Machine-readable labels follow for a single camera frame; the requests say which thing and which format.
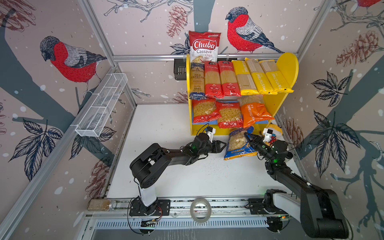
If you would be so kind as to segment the orange Pastatime pasta bag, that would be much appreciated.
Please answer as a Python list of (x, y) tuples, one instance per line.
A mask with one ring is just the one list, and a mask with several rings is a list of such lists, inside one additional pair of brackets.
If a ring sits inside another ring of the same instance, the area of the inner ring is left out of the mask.
[(274, 120), (274, 117), (267, 111), (263, 95), (242, 96), (238, 102), (243, 116), (244, 128), (257, 122)]

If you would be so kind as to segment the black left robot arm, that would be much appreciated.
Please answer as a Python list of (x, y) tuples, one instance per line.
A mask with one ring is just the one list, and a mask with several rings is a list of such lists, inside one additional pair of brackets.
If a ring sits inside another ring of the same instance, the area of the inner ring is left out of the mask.
[(219, 154), (227, 147), (227, 143), (214, 140), (213, 136), (213, 132), (199, 133), (192, 142), (177, 150), (162, 148), (154, 143), (136, 157), (130, 164), (130, 170), (138, 184), (142, 206), (148, 208), (158, 200), (154, 184), (167, 167), (189, 166), (209, 154)]

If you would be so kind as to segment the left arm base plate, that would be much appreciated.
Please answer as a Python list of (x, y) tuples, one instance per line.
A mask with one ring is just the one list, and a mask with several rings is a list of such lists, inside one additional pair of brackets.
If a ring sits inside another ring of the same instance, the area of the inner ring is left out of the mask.
[(146, 207), (140, 198), (135, 198), (129, 206), (130, 217), (145, 216), (168, 216), (170, 214), (170, 200), (156, 200), (149, 207)]

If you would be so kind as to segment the red spaghetti pack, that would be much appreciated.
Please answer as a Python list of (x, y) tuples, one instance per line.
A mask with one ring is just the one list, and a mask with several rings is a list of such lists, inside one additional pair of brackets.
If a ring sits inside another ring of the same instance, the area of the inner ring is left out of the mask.
[(216, 62), (205, 61), (205, 95), (219, 99), (224, 97), (219, 65)]
[(232, 62), (219, 61), (220, 79), (224, 96), (241, 96), (240, 87)]

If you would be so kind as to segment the blue gold spaghetti pack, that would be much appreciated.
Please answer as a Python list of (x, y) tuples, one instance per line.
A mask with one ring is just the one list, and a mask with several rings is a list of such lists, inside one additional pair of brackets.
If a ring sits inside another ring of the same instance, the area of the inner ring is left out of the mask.
[(205, 64), (204, 62), (192, 62), (190, 71), (190, 99), (202, 100), (205, 94)]

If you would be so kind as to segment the red fusilli bag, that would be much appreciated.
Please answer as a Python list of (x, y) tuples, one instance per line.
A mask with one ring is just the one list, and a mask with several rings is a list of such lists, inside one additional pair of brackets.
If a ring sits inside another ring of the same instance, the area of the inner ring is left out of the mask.
[(193, 100), (193, 123), (207, 123), (218, 120), (222, 117), (216, 99)]
[(221, 115), (218, 126), (221, 129), (242, 128), (243, 116), (239, 102), (216, 102), (216, 107)]

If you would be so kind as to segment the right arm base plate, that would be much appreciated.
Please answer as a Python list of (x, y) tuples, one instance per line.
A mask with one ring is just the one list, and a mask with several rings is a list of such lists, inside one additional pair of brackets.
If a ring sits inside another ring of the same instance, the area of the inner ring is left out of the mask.
[(267, 203), (265, 199), (249, 199), (245, 208), (250, 210), (251, 215), (288, 215), (285, 211), (277, 208), (273, 203)]

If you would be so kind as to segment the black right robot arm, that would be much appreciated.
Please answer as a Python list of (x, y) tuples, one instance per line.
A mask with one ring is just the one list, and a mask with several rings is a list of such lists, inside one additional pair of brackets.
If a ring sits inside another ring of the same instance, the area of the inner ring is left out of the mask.
[(311, 238), (347, 239), (349, 222), (340, 205), (337, 194), (322, 189), (295, 174), (285, 163), (292, 159), (285, 141), (276, 140), (271, 145), (264, 137), (250, 133), (244, 134), (250, 146), (265, 160), (267, 174), (275, 181), (286, 186), (296, 199), (285, 197), (274, 206), (299, 221), (305, 233)]

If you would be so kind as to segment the yellow Pastatime pack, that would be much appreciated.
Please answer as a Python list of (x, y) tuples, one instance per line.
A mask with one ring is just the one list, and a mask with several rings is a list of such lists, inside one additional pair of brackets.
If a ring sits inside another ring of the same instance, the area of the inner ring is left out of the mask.
[(294, 92), (274, 60), (260, 61), (260, 65), (276, 93)]
[(272, 87), (259, 61), (256, 59), (245, 58), (245, 62), (258, 92), (262, 95), (276, 95), (277, 92)]

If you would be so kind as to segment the blue macaroni pasta bag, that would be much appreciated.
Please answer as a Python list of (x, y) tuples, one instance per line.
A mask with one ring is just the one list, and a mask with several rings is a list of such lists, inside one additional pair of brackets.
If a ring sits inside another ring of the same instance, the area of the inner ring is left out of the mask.
[(253, 157), (257, 152), (251, 147), (245, 137), (245, 133), (252, 134), (254, 127), (236, 128), (229, 134), (224, 160), (232, 160), (241, 157)]

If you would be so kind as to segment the yellow spaghetti pack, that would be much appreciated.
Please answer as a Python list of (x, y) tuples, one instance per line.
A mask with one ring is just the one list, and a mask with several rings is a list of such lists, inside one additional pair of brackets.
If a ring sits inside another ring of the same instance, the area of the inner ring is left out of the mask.
[(259, 92), (255, 85), (255, 82), (248, 70), (245, 61), (232, 60), (238, 85), (242, 96), (258, 95)]

